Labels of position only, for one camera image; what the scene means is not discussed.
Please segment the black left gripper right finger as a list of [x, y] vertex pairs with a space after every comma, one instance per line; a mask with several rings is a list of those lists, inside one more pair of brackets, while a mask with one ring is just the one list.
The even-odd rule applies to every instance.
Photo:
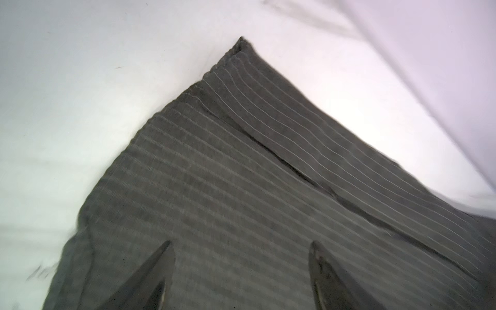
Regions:
[[309, 247], [309, 276], [318, 310], [385, 310], [318, 241]]

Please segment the dark grey pinstriped shirt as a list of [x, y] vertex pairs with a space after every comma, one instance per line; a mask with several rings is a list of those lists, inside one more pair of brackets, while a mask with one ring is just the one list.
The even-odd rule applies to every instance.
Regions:
[[45, 309], [97, 309], [166, 241], [169, 309], [312, 309], [313, 241], [387, 309], [495, 296], [495, 221], [436, 197], [244, 38], [147, 121], [77, 218]]

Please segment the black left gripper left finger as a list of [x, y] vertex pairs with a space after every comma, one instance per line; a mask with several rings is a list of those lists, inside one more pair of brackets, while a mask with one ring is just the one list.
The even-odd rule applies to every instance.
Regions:
[[173, 243], [164, 242], [99, 308], [165, 309], [172, 286], [175, 261]]

